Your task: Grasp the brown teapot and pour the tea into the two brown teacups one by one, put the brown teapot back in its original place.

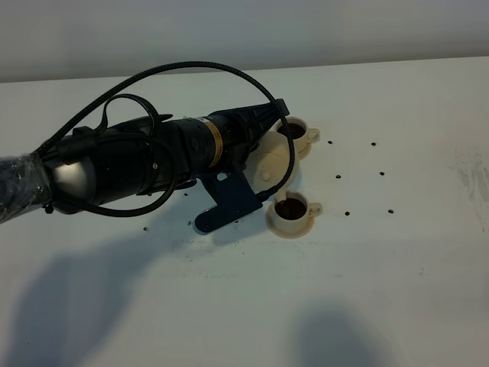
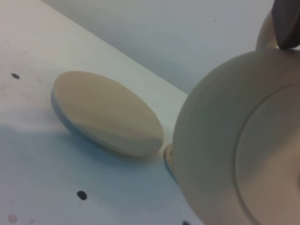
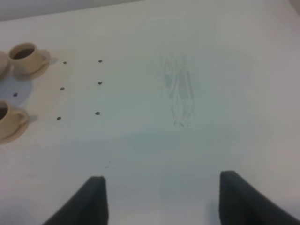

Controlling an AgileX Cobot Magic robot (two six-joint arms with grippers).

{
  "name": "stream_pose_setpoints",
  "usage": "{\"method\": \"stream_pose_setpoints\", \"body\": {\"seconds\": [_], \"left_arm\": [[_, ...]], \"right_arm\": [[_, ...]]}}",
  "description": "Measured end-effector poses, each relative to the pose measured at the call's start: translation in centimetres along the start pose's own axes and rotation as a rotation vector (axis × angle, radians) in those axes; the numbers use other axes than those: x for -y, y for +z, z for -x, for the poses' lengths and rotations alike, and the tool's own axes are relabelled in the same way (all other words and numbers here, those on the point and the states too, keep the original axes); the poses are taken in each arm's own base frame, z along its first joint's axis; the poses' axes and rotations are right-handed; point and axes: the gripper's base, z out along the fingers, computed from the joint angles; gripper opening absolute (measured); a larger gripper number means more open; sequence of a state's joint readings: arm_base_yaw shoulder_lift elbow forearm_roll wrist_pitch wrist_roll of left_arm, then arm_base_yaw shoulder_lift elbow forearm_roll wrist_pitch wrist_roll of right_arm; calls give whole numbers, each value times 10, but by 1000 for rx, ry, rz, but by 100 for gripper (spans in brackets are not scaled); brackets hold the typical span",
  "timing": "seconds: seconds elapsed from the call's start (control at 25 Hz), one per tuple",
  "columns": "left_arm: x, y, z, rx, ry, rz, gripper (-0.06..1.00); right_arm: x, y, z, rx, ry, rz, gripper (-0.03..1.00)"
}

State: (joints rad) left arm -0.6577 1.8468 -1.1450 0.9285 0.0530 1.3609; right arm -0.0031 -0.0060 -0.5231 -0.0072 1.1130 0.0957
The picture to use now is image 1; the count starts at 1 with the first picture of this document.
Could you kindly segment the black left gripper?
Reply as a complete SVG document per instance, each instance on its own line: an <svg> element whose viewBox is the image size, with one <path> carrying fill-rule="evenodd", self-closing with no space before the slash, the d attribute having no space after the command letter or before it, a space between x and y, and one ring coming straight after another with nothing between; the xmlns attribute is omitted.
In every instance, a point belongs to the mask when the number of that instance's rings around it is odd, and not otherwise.
<svg viewBox="0 0 489 367"><path fill-rule="evenodd" d="M264 133L286 116L287 106L282 99L208 115L208 128L214 139L209 171L230 172L234 166L245 169L250 153L258 147Z"/></svg>

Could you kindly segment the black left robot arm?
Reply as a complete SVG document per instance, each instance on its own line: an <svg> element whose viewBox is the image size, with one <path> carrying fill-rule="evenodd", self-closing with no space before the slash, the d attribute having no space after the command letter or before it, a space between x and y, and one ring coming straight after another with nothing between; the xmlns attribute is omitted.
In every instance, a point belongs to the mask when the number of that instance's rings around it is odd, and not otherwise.
<svg viewBox="0 0 489 367"><path fill-rule="evenodd" d="M200 232L261 208L270 191L251 187L245 164L274 123L288 114L283 100L183 119L159 115L149 102L143 107L145 117L77 128L45 155L3 158L2 222L39 208L142 216L197 182L215 203L196 217Z"/></svg>

